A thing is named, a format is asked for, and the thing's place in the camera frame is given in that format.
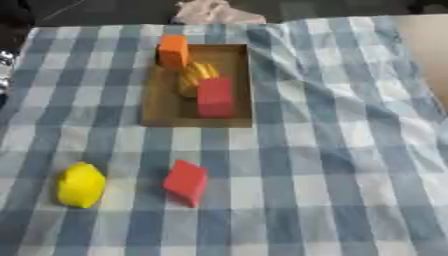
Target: orange cube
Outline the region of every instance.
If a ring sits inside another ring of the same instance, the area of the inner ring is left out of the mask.
[[[166,69],[180,70],[188,63],[188,42],[183,35],[163,35],[159,44],[159,61]]]

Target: toy block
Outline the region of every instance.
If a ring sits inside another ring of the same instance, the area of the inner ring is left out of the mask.
[[[166,69],[181,70],[188,63],[188,42],[183,35],[163,35],[158,47],[160,65]]]
[[[196,207],[201,199],[207,184],[207,170],[183,160],[174,163],[163,188],[169,194],[187,204]]]
[[[197,108],[201,117],[232,117],[234,115],[234,99],[230,78],[219,77],[201,80],[198,86]]]
[[[89,208],[101,197],[106,178],[95,166],[76,163],[61,174],[58,199],[62,204]]]

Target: blue and white checkered cloth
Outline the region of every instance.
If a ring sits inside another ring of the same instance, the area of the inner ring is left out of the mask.
[[[247,43],[252,128],[146,128],[163,33]],[[0,112],[0,255],[448,255],[448,129],[388,17],[34,29]],[[166,198],[208,168],[198,209]],[[102,200],[54,200],[76,161]]]

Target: brown tray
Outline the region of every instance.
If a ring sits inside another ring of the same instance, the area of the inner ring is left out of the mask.
[[[213,64],[220,75],[232,79],[236,114],[232,118],[201,118],[196,99],[177,93],[178,72],[153,65],[142,100],[141,122],[145,126],[251,127],[252,94],[246,45],[189,45],[191,59]]]

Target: red cube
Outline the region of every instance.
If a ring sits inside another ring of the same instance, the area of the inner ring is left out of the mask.
[[[230,78],[201,80],[198,85],[197,107],[201,117],[233,116],[234,102]]]
[[[196,207],[207,184],[207,170],[183,160],[177,160],[163,183],[172,197]]]

